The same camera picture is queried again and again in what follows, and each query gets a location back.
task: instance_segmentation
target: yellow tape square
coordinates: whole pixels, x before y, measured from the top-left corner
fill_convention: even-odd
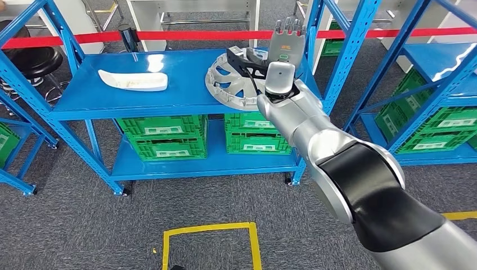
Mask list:
[[[262,270],[262,261],[260,259],[260,248],[258,245],[257,225],[255,222],[223,223],[203,226],[193,226],[178,229],[170,229],[164,232],[163,238],[163,270],[169,267],[169,241],[173,235],[184,233],[206,232],[217,230],[248,229],[250,236],[250,247],[252,252],[252,261],[254,270]]]

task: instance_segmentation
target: green plastic crate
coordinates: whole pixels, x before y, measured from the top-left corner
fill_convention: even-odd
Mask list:
[[[473,136],[467,141],[473,149],[477,150],[477,136]]]
[[[246,112],[242,114],[224,114],[225,131],[278,133],[275,126],[263,117],[260,112]]]
[[[197,138],[207,115],[158,116],[117,119],[128,138]]]
[[[401,106],[390,103],[375,118],[377,126],[389,142],[410,119]],[[477,131],[477,107],[444,107],[415,132],[428,134],[436,132]]]
[[[0,122],[0,167],[5,166],[10,153],[15,149],[20,141],[20,137],[15,134],[7,125]]]
[[[207,158],[207,125],[197,138],[129,139],[143,161]]]
[[[336,21],[330,25],[330,30],[341,30]],[[327,39],[323,45],[321,56],[338,56],[343,47],[344,39]]]
[[[419,133],[477,131],[477,107],[444,107],[417,130]]]
[[[290,154],[292,147],[280,134],[226,133],[229,154]]]
[[[396,153],[450,151],[458,148],[476,134],[477,130],[415,134],[403,143]]]

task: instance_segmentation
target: blue metal shelf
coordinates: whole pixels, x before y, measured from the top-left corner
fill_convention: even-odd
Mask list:
[[[414,64],[415,69],[427,82],[435,82],[449,76],[475,46],[475,43],[407,44],[403,47],[402,54]],[[451,92],[451,97],[477,99],[476,86],[477,74],[470,74]]]
[[[371,25],[380,0],[359,2],[353,21],[345,25],[346,39],[328,83],[323,101],[325,112],[330,113],[347,74]],[[336,7],[326,1],[328,7]],[[313,61],[316,26],[322,15],[323,0],[313,2],[307,33],[305,58],[297,74],[321,99],[307,59]],[[237,113],[216,101],[205,86],[205,74],[210,64],[225,49],[194,51],[167,51],[85,55],[73,37],[53,0],[34,2],[0,33],[3,45],[33,14],[43,9],[55,30],[60,33],[68,63],[73,74],[67,89],[54,108],[51,108],[28,83],[18,69],[0,52],[0,76],[10,85],[18,86],[19,95],[65,140],[65,142],[108,184],[114,194],[123,194],[118,181],[188,176],[216,176],[221,174],[293,172],[292,184],[297,185],[305,171],[302,158],[292,155],[228,155],[225,152],[224,130],[220,121],[211,121],[209,132],[209,157],[206,160],[165,161],[143,163],[126,140],[118,151],[117,160],[109,171],[102,160],[95,129],[91,119],[126,118],[138,116],[188,115]],[[164,72],[169,78],[168,88],[162,92],[145,93],[125,91],[105,85],[97,74],[98,69],[113,73]],[[67,120],[84,120],[92,150],[68,126]]]
[[[240,113],[218,102],[204,80],[210,64],[225,49],[108,53],[87,55],[51,114],[60,120],[105,119],[135,116]],[[113,73],[144,73],[163,66],[168,87],[161,92],[137,92],[106,85],[98,70]],[[320,97],[306,62],[297,74]]]
[[[111,179],[157,179],[198,176],[222,176],[244,173],[294,172],[297,155],[242,155],[226,152],[226,135],[222,120],[210,120],[207,132],[206,159],[144,162],[123,137]]]
[[[374,121],[376,114],[361,114],[366,132],[373,143],[386,147],[386,140]],[[463,164],[477,162],[477,151],[468,143],[464,143],[455,150],[414,153],[414,154],[394,154],[394,157],[402,166],[407,165],[428,165],[428,164]]]

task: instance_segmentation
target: shelf board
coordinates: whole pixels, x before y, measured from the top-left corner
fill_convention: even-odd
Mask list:
[[[236,113],[218,102],[205,86],[205,74],[226,49],[190,51],[104,53],[86,55],[51,115],[58,120]],[[168,76],[160,92],[137,92],[106,85],[98,70],[112,73],[145,73],[154,69]],[[320,97],[303,58],[297,74]]]
[[[386,147],[386,140],[374,121],[376,114],[361,114],[364,128],[370,135],[373,143]],[[393,154],[400,165],[436,165],[436,164],[462,164],[477,163],[477,151],[468,143],[464,143],[452,151],[439,151],[412,154]]]
[[[294,151],[291,155],[228,154],[222,120],[209,121],[207,149],[207,159],[143,162],[128,140],[123,137],[111,179],[126,181],[293,172],[298,168],[298,159]]]
[[[449,74],[460,64],[461,55],[470,52],[472,43],[426,43],[406,44],[402,54],[413,64],[427,82],[433,82]],[[477,74],[472,73],[451,94],[449,105],[477,105]]]

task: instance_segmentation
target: gray carpet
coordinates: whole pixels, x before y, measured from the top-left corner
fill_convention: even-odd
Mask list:
[[[120,3],[126,14],[122,22],[132,23],[125,1]],[[270,29],[275,20],[289,15],[293,3],[262,0],[260,28]],[[96,9],[110,5],[107,0],[94,3]],[[173,19],[187,16],[173,14]],[[111,29],[118,23],[116,15]],[[196,25],[195,29],[245,29],[245,25]],[[169,46],[176,50],[230,44],[246,45],[239,41],[170,42]],[[120,43],[106,46],[106,52],[122,49]],[[338,126],[346,121],[384,53],[378,40],[364,42],[331,115]],[[336,57],[320,62],[316,79],[322,90],[334,61]],[[68,80],[66,63],[55,75]],[[388,96],[402,77],[393,66],[373,99]],[[49,87],[45,83],[39,90]],[[120,137],[110,120],[95,123],[103,156],[111,166]],[[70,124],[86,141],[84,123]],[[26,144],[20,157],[32,144]],[[404,171],[409,192],[434,210],[477,210],[475,164],[414,166]],[[133,189],[132,196],[115,197],[61,142],[57,150],[41,148],[25,179],[38,184],[36,196],[23,197],[13,188],[0,186],[0,269],[160,269],[165,230],[246,221],[257,224],[263,269],[378,269],[353,229],[334,220],[319,201],[308,173],[298,187],[285,185],[282,174],[138,181],[126,183]],[[477,220],[457,224],[477,239]],[[252,269],[249,237],[244,229],[173,236],[169,262],[170,267],[179,264],[189,270]]]

